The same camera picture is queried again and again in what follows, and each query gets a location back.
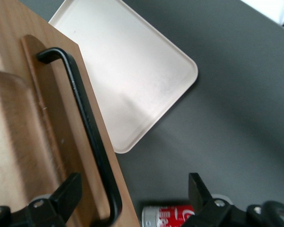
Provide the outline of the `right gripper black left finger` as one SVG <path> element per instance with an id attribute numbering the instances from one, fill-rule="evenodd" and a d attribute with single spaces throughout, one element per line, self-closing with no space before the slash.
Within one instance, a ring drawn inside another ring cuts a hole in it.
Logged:
<path id="1" fill-rule="evenodd" d="M 48 198 L 38 198 L 27 206 L 28 226 L 66 226 L 81 197 L 81 174 L 72 173 Z"/>

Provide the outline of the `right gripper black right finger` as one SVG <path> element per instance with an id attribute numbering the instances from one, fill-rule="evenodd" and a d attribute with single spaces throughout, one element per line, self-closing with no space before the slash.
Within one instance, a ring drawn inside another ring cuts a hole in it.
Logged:
<path id="1" fill-rule="evenodd" d="M 194 215 L 188 219 L 189 227 L 226 227 L 231 205 L 222 198 L 214 198 L 198 173 L 188 177 L 188 196 Z"/>

